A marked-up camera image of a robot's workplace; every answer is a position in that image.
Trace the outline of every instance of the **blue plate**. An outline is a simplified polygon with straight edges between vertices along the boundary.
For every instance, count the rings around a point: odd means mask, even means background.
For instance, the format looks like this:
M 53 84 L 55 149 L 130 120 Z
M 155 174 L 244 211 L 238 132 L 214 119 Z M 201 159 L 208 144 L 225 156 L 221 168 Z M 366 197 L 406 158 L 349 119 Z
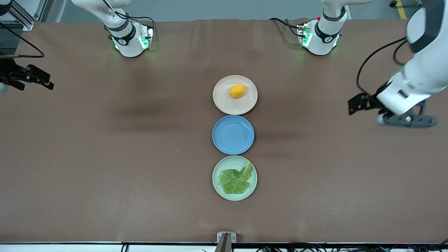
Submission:
M 255 133 L 250 122 L 241 116 L 225 116 L 213 127 L 213 143 L 228 155 L 246 152 L 254 143 Z

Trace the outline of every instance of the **green led light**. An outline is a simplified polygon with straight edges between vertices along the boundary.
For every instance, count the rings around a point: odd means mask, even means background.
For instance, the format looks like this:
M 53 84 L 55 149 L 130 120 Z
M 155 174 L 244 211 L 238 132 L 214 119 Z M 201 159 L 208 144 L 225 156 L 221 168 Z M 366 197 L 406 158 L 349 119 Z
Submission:
M 112 41 L 113 41 L 113 43 L 115 44 L 115 49 L 119 50 L 119 49 L 118 49 L 118 45 L 116 44 L 115 39 L 114 39 L 113 37 L 112 37 Z
M 146 38 L 138 37 L 140 39 L 140 44 L 142 44 L 143 49 L 148 48 L 148 40 Z
M 312 33 L 308 33 L 308 35 L 303 38 L 303 46 L 307 47 L 310 44 L 310 40 L 313 37 Z
M 337 43 L 337 39 L 338 39 L 338 38 L 339 38 L 339 35 L 336 36 L 336 38 L 335 38 L 335 42 L 334 42 L 334 44 L 333 44 L 333 47 L 336 46 L 336 43 Z

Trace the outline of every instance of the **plate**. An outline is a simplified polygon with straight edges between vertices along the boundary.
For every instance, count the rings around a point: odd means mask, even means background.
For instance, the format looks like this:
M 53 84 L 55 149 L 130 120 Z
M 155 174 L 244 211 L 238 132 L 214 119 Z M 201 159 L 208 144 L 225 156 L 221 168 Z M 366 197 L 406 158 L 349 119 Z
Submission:
M 246 152 L 254 143 L 255 132 L 252 124 L 242 116 L 225 116 L 213 127 L 213 143 L 228 155 Z
M 250 187 L 243 194 L 226 194 L 221 185 L 221 174 L 224 170 L 235 169 L 240 171 L 247 165 L 248 162 L 250 161 L 246 158 L 243 158 L 242 156 L 228 156 L 218 162 L 218 164 L 215 166 L 215 169 L 213 170 L 212 179 L 213 186 L 215 187 L 216 192 L 221 195 L 221 197 L 225 198 L 226 200 L 238 201 L 249 197 L 252 192 L 254 192 L 255 187 L 257 186 L 257 171 L 255 170 L 255 166 L 252 170 L 252 177 L 250 177 L 250 179 L 247 181 L 249 182 Z
M 228 94 L 235 84 L 243 84 L 246 92 L 240 98 L 234 99 Z M 248 78 L 240 75 L 230 75 L 222 78 L 213 89 L 213 101 L 224 113 L 229 115 L 241 115 L 249 112 L 257 103 L 258 91 L 255 84 Z

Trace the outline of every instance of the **gray floor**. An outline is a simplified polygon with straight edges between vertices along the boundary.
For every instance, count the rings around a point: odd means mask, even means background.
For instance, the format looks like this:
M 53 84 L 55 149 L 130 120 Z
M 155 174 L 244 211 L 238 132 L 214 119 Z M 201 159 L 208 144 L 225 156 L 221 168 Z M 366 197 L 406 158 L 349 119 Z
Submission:
M 46 22 L 100 22 L 91 13 L 76 7 L 71 0 L 52 0 Z M 353 19 L 397 19 L 390 0 L 376 0 L 365 5 L 350 6 Z M 414 0 L 402 0 L 407 17 L 415 12 Z M 124 8 L 132 16 L 149 16 L 157 22 L 192 21 L 197 19 L 298 19 L 322 14 L 318 0 L 133 0 Z M 18 38 L 0 29 L 0 48 L 16 48 Z

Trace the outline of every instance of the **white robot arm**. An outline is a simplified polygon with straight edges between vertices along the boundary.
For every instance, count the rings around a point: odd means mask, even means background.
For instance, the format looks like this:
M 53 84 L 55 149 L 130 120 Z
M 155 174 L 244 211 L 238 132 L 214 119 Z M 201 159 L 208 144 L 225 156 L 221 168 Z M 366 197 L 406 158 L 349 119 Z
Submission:
M 315 55 L 328 54 L 339 38 L 339 32 L 347 20 L 346 5 L 367 4 L 374 0 L 319 0 L 323 5 L 322 17 L 304 24 L 299 29 L 301 46 Z
M 153 28 L 131 21 L 121 8 L 132 0 L 72 0 L 95 15 L 112 34 L 115 47 L 125 57 L 135 57 L 151 46 Z
M 448 0 L 423 3 L 406 26 L 414 57 L 376 94 L 352 98 L 349 114 L 379 108 L 377 122 L 381 125 L 428 128 L 437 124 L 437 119 L 424 115 L 424 108 L 426 99 L 448 86 L 447 14 Z M 418 108 L 417 112 L 413 111 L 414 107 Z

